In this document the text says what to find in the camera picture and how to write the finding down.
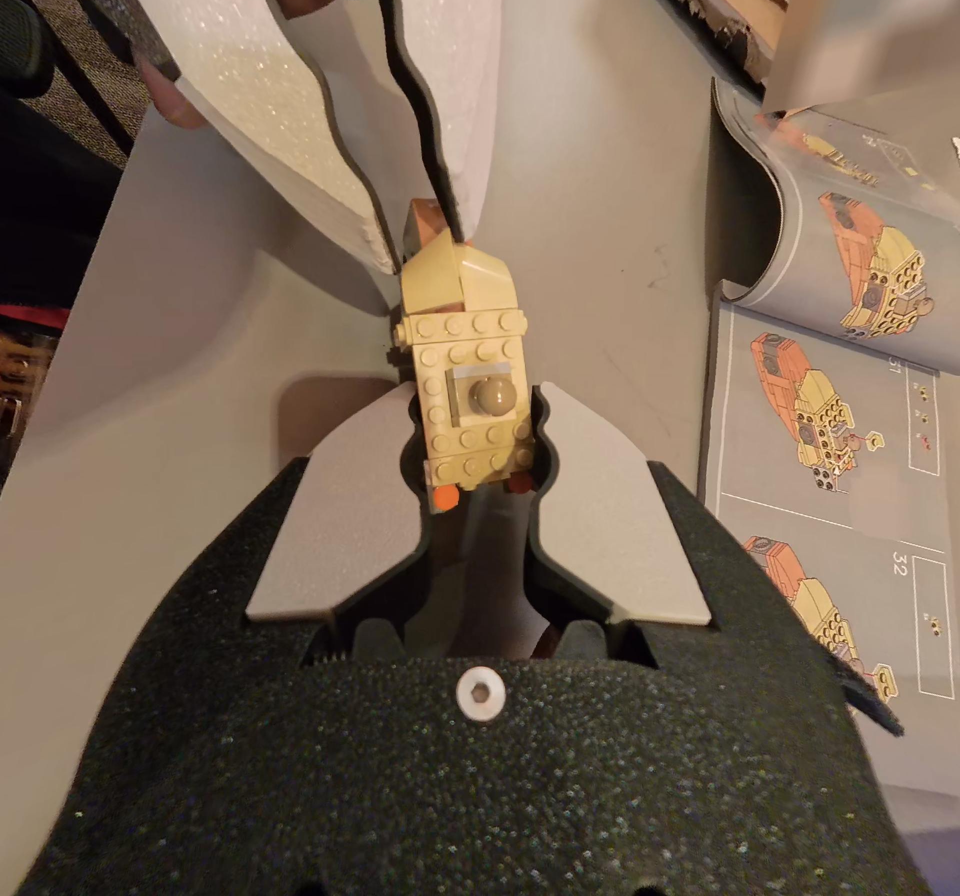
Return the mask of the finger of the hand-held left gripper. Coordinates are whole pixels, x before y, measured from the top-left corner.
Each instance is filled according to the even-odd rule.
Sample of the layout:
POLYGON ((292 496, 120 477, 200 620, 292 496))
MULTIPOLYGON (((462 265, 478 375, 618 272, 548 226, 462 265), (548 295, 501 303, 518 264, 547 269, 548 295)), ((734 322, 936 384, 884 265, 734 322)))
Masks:
POLYGON ((472 237, 496 128, 501 0, 380 0, 390 70, 414 110, 421 157, 455 237, 472 237))
POLYGON ((376 191, 343 144, 324 74, 277 0, 138 0, 179 90, 318 231, 382 273, 401 261, 376 191))

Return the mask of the grey instruction booklet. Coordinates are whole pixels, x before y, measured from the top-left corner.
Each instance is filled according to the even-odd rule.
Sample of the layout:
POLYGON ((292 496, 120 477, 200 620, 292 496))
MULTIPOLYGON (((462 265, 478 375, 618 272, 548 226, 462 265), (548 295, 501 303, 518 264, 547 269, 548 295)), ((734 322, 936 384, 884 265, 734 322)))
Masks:
POLYGON ((777 223, 756 281, 718 287, 700 494, 910 731, 951 731, 938 395, 958 371, 958 204, 880 130, 763 114, 719 79, 711 96, 777 223))

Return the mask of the person's left hand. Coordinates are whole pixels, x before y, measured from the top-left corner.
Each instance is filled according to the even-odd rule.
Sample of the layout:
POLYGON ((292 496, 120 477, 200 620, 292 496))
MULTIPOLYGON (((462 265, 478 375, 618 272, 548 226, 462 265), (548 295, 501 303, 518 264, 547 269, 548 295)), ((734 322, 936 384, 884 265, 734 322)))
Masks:
POLYGON ((151 102, 167 122, 186 130, 208 125, 207 119, 157 67, 139 53, 134 54, 134 61, 151 102))

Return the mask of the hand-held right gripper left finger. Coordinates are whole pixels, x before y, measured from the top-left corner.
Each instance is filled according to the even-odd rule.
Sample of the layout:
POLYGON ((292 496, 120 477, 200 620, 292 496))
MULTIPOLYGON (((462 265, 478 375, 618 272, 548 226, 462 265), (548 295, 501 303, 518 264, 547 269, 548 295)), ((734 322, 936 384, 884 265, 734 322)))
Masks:
POLYGON ((402 471, 414 398, 401 384, 314 448, 246 605, 250 620, 344 613, 425 547, 423 500, 402 471))

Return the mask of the person's dark clothing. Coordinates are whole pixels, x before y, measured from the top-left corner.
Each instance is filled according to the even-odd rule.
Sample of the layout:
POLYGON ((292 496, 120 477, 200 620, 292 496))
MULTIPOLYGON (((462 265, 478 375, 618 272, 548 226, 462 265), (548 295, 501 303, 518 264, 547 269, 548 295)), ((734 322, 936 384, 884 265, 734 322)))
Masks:
POLYGON ((1 482, 9 475, 122 170, 1 97, 1 482))

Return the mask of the tan and brown brick model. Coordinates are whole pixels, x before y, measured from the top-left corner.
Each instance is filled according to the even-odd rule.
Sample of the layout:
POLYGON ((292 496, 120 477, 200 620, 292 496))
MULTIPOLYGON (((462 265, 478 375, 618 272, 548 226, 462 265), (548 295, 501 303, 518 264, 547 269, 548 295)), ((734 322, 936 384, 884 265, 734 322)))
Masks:
MULTIPOLYGON (((445 229, 450 228, 437 201, 413 199, 403 234, 404 265, 445 229)), ((483 484, 502 483, 515 494, 532 488, 527 327, 520 304, 512 310, 408 316, 401 302, 393 343, 410 354, 414 367, 432 512, 452 509, 462 493, 483 484)))

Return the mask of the grey desk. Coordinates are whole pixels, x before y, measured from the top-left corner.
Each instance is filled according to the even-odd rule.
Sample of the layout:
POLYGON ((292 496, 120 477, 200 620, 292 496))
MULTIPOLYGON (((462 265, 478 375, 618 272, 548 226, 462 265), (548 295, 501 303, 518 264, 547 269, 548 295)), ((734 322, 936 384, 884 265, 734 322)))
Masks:
POLYGON ((153 110, 2 493, 2 894, 929 894, 808 641, 696 483, 715 67, 662 0, 502 0, 473 240, 642 450, 708 628, 531 659, 533 496, 331 618, 246 615, 314 448, 404 382, 400 279, 153 110))

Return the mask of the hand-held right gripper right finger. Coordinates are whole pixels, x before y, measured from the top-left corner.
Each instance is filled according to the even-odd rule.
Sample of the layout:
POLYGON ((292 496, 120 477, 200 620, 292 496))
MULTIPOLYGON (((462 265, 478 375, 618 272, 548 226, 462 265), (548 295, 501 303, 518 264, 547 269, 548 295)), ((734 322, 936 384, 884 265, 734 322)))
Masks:
POLYGON ((534 388, 535 577, 575 618, 705 626, 710 609, 647 458, 553 383, 534 388))

